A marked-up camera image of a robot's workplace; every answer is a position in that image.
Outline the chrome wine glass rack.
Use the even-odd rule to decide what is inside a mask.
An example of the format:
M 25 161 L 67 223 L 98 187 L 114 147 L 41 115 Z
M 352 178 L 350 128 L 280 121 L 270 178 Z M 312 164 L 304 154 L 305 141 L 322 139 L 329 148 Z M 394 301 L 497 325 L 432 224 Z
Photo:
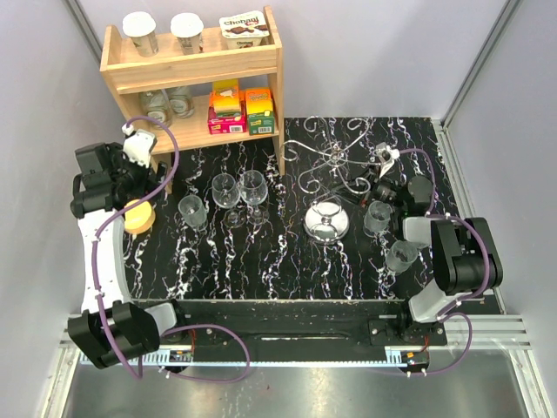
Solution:
M 341 189 L 356 194 L 371 191 L 372 185 L 349 185 L 350 168 L 360 166 L 364 169 L 378 164 L 373 158 L 367 161 L 350 159 L 350 150 L 361 140 L 370 129 L 370 122 L 364 118 L 351 118 L 347 122 L 349 131 L 359 131 L 358 137 L 350 144 L 344 145 L 332 137 L 331 126 L 324 118 L 310 116 L 304 121 L 304 129 L 309 133 L 318 130 L 319 123 L 323 124 L 322 134 L 325 147 L 322 149 L 311 147 L 299 140 L 289 139 L 281 146 L 282 159 L 285 162 L 299 160 L 299 150 L 310 152 L 317 157 L 317 164 L 298 175 L 299 189 L 312 197 L 311 204 L 303 218 L 303 227 L 307 235 L 322 245 L 331 245 L 346 236 L 350 219 L 343 208 L 340 196 L 333 188 L 325 187 L 316 178 L 315 172 L 327 169 L 340 181 Z

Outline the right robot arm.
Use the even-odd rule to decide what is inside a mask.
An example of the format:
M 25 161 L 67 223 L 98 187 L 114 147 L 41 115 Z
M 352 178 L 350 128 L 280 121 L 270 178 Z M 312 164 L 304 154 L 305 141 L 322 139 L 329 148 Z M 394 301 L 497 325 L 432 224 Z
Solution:
M 380 172 L 367 168 L 348 185 L 360 188 L 368 183 L 371 189 L 361 201 L 391 206 L 393 230 L 402 243 L 412 249 L 426 246 L 432 252 L 433 278 L 389 322 L 402 342 L 414 345 L 461 302 L 499 287 L 503 266 L 486 219 L 432 213 L 436 188 L 432 177 L 414 176 L 402 185 Z

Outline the round yellow wooden coaster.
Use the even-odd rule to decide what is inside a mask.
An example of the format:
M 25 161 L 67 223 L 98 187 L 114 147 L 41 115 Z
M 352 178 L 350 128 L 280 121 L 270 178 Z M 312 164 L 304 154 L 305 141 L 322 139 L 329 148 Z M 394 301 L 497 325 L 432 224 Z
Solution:
M 124 214 L 124 230 L 132 235 L 149 231 L 156 219 L 156 213 L 149 201 L 145 201 Z

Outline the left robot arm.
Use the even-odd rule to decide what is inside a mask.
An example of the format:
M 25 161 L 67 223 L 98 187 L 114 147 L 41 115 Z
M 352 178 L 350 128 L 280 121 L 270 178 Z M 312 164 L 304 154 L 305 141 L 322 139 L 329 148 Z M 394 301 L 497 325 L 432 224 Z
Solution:
M 171 302 L 143 309 L 131 300 L 124 265 L 124 216 L 134 199 L 158 191 L 165 171 L 151 169 L 153 139 L 127 138 L 76 150 L 80 168 L 70 210 L 84 243 L 85 289 L 81 314 L 68 321 L 71 340 L 97 368 L 139 359 L 159 349 L 160 338 L 178 344 L 189 333 Z

